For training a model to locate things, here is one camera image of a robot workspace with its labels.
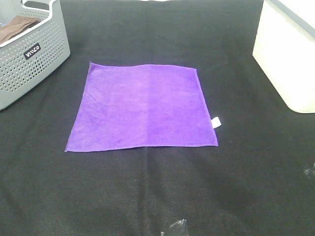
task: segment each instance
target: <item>gray basket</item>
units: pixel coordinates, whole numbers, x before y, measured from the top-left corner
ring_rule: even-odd
[[[0,22],[15,16],[37,17],[41,22],[0,44],[0,110],[45,79],[70,55],[60,0],[32,0],[49,10],[26,7],[27,0],[0,0]]]

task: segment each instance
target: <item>plastic bag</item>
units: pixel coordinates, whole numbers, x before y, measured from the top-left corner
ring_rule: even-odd
[[[172,224],[168,230],[161,232],[161,236],[189,236],[187,220],[179,220]]]

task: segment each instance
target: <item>brown cloth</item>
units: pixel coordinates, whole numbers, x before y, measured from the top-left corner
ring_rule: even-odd
[[[30,28],[38,23],[37,18],[16,16],[13,20],[4,27],[0,28],[0,44],[8,41],[14,36],[20,34],[27,28]]]

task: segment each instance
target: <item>table surface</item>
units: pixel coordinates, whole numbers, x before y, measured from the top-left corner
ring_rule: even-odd
[[[62,1],[71,56],[0,112],[1,236],[312,236],[315,114],[252,57],[262,0]],[[196,68],[219,147],[64,152],[89,62]]]

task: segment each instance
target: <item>purple towel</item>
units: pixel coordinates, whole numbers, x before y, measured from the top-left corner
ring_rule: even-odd
[[[196,69],[91,63],[65,151],[218,146]]]

